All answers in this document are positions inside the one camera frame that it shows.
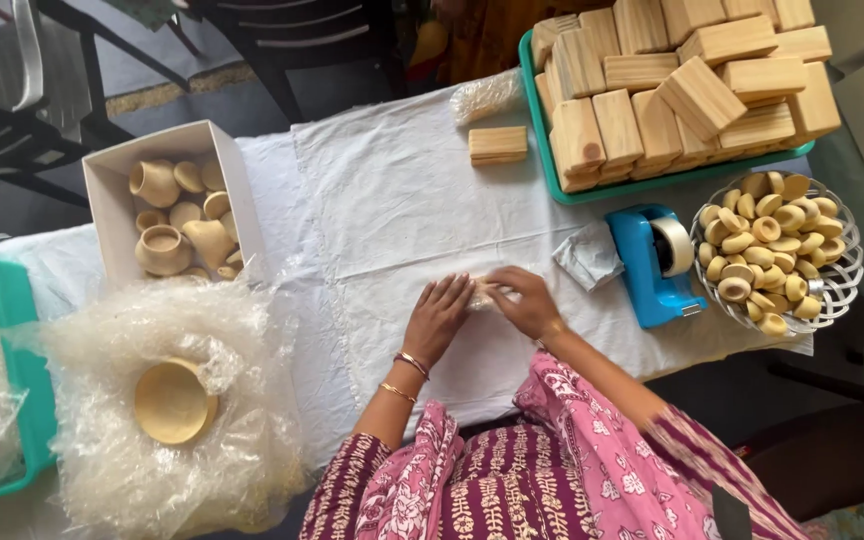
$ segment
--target purple printed dress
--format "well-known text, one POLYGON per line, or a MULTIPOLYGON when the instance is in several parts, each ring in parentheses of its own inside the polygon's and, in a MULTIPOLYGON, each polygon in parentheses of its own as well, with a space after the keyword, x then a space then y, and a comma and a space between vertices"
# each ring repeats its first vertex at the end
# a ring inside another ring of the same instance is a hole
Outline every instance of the purple printed dress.
POLYGON ((525 420, 463 441, 437 401, 390 452, 354 434, 325 469, 299 540, 720 540, 720 485, 752 537, 808 540, 752 472, 669 406, 640 433, 547 352, 514 398, 525 420))

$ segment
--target table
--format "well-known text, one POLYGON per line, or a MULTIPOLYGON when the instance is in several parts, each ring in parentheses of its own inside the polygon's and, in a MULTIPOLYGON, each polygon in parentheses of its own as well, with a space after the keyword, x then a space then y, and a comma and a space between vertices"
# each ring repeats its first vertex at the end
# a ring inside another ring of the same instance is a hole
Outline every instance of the table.
MULTIPOLYGON (((743 328, 714 305, 642 330, 621 280, 589 295, 550 259, 591 219, 633 204, 662 202, 689 221, 730 178, 562 206, 548 197, 534 140, 524 162, 469 166, 466 133, 448 114, 451 92, 352 110, 289 133, 237 139, 266 263, 272 274, 287 277, 283 289, 299 319, 293 382, 318 464, 330 459, 352 428, 363 397, 372 393, 373 368, 390 362, 420 286, 449 271, 527 265, 546 276, 577 332, 643 380, 740 350, 781 347, 811 354, 810 336, 777 341, 743 328), (375 293, 371 305, 361 304, 369 291, 375 293), (350 330, 352 323, 364 330, 350 330)), ((526 112, 517 110, 477 127, 523 124, 526 112)), ((0 258, 29 269, 43 320, 84 305, 103 276, 91 225, 7 240, 0 243, 0 258)), ((440 399, 465 425, 511 412, 532 351, 497 314, 473 316, 421 397, 440 399)), ((0 522, 0 528, 8 526, 0 522)), ((38 534, 50 537, 44 529, 38 534)), ((9 537, 22 536, 16 528, 9 537)))

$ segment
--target hand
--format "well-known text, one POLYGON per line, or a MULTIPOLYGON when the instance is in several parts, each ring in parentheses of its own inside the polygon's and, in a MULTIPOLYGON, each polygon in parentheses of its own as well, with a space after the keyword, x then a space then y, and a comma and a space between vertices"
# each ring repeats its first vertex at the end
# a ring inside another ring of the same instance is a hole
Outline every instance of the hand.
POLYGON ((431 369, 469 317, 466 305, 474 290, 475 281, 469 274, 449 274, 438 283, 427 284, 405 327, 402 352, 431 369))
POLYGON ((532 339, 547 338, 551 331, 565 327, 555 300, 546 288, 546 280, 527 272, 519 266, 506 266, 494 270, 486 277, 489 287, 488 296, 498 304, 511 324, 518 331, 532 339), (496 286, 505 286, 522 295, 516 303, 509 300, 496 286))

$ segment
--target tape dispenser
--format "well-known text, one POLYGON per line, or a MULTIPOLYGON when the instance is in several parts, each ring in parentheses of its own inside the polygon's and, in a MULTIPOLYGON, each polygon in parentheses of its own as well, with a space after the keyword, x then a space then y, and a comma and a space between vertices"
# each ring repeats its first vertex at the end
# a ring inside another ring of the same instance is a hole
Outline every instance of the tape dispenser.
POLYGON ((695 296, 689 270, 695 251, 675 212, 662 204, 637 204, 606 215, 622 280, 642 328, 699 313, 709 306, 695 296))

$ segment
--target teal plastic tray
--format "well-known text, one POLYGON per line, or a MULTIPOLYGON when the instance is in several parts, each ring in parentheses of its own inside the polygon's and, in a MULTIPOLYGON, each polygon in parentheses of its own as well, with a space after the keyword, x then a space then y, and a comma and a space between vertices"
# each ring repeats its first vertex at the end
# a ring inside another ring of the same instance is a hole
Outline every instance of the teal plastic tray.
MULTIPOLYGON (((39 320, 25 267, 0 260, 0 329, 39 320)), ((8 382, 16 392, 29 393, 18 410, 16 423, 22 445, 25 474, 0 484, 0 497, 32 483, 43 469, 56 462, 49 439, 56 434, 56 398, 45 358, 28 350, 15 350, 2 339, 8 382)))
POLYGON ((538 154, 542 161, 542 169, 545 171, 545 184, 548 187, 549 193, 552 194, 552 198, 564 205, 578 205, 580 203, 588 203, 599 199, 618 197, 619 195, 625 195, 627 193, 672 186, 673 184, 688 182, 691 180, 725 176, 751 167, 767 166, 776 162, 794 160, 799 156, 804 156, 809 153, 812 147, 815 146, 815 142, 807 142, 798 148, 793 148, 792 150, 764 153, 762 155, 740 159, 738 161, 725 161, 705 167, 696 167, 680 173, 640 180, 628 179, 617 183, 603 185, 601 187, 593 187, 592 189, 584 191, 566 193, 559 186, 559 173, 555 168, 555 161, 552 158, 552 150, 549 146, 548 131, 546 130, 546 121, 548 121, 548 119, 545 117, 543 106, 539 102, 539 92, 536 91, 536 68, 532 62, 531 42, 532 30, 526 31, 525 34, 522 35, 522 39, 518 42, 518 58, 522 63, 522 77, 525 79, 523 80, 525 84, 525 95, 529 101, 529 113, 532 115, 532 126, 535 131, 535 140, 538 143, 538 154))

